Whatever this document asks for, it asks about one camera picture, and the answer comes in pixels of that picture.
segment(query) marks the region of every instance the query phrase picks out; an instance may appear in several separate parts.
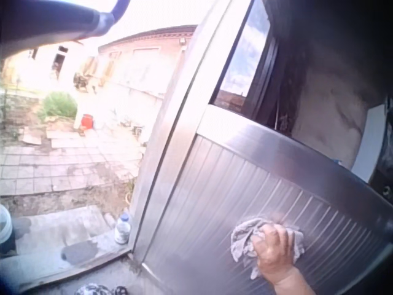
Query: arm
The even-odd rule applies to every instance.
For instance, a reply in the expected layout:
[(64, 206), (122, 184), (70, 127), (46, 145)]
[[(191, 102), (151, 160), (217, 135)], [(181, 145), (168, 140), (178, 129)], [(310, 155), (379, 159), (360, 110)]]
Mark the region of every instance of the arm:
[(265, 224), (265, 240), (252, 236), (261, 274), (273, 285), (277, 295), (315, 295), (303, 275), (293, 265), (294, 235), (285, 227)]

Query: water bottle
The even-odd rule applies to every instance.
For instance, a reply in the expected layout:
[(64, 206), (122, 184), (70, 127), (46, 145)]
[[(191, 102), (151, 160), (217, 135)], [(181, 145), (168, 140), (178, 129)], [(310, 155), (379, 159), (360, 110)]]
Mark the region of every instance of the water bottle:
[(129, 221), (130, 218), (127, 213), (123, 213), (120, 215), (120, 218), (118, 218), (115, 228), (116, 243), (123, 245), (128, 242), (131, 232), (131, 224)]

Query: bottle cap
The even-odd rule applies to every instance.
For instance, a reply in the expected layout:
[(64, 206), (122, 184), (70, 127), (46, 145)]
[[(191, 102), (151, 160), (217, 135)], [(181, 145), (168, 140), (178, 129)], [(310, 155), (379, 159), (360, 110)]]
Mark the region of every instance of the bottle cap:
[(124, 222), (128, 221), (128, 214), (127, 213), (122, 213), (122, 215), (120, 215), (120, 219)]

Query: stainless steel panel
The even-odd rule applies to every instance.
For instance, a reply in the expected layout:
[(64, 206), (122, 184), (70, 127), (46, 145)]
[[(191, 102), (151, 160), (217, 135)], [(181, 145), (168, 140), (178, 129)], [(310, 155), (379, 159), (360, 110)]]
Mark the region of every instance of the stainless steel panel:
[(260, 215), (304, 231), (297, 266), (317, 294), (345, 288), (388, 245), (321, 196), (198, 136), (144, 263), (176, 294), (274, 294), (230, 254), (236, 224)]
[(187, 92), (192, 85), (195, 74), (198, 72), (202, 57), (206, 53), (211, 38), (216, 32), (217, 26), (229, 3), (230, 0), (217, 1), (210, 14), (198, 26), (185, 57), (187, 62), (179, 70), (177, 76), (173, 77), (171, 85), (168, 87), (133, 192), (133, 203), (130, 211), (134, 216), (134, 224), (129, 241), (132, 248), (135, 246), (141, 221), (145, 215), (151, 195), (151, 189), (154, 186), (167, 142), (170, 140), (170, 135), (181, 111), (182, 103), (184, 103), (187, 97)]
[(206, 108), (197, 132), (393, 241), (393, 206), (326, 156), (215, 106)]
[[(148, 193), (147, 197), (154, 201), (149, 202), (147, 199), (147, 206), (144, 207), (144, 219), (134, 248), (134, 256), (139, 262), (144, 260), (160, 218), (165, 212), (173, 189), (176, 187), (182, 167), (195, 139), (201, 117), (217, 86), (250, 3), (250, 0), (232, 0), (230, 2), (194, 77), (192, 86), (189, 88), (187, 101), (181, 109), (173, 133), (169, 135), (168, 141), (170, 142), (162, 152), (162, 164), (157, 177), (153, 182), (148, 181), (147, 184), (143, 179), (141, 180), (143, 182), (141, 185), (146, 185), (146, 190), (140, 194)], [(155, 149), (155, 144), (151, 143), (151, 145), (152, 149)], [(144, 173), (156, 172), (156, 170), (148, 171), (147, 167), (143, 167), (143, 169)]]

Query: roof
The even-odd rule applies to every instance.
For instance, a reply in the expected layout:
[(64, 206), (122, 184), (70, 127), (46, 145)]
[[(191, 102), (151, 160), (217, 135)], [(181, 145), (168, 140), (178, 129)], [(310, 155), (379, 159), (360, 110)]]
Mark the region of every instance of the roof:
[(153, 29), (151, 31), (145, 31), (138, 34), (134, 34), (128, 37), (121, 38), (119, 40), (112, 41), (108, 44), (104, 44), (98, 47), (98, 51), (102, 51), (110, 46), (124, 43), (126, 41), (131, 41), (133, 39), (139, 39), (142, 37), (154, 36), (159, 34), (181, 34), (181, 33), (193, 33), (197, 28), (196, 25), (185, 25), (185, 26), (171, 26), (169, 28)]

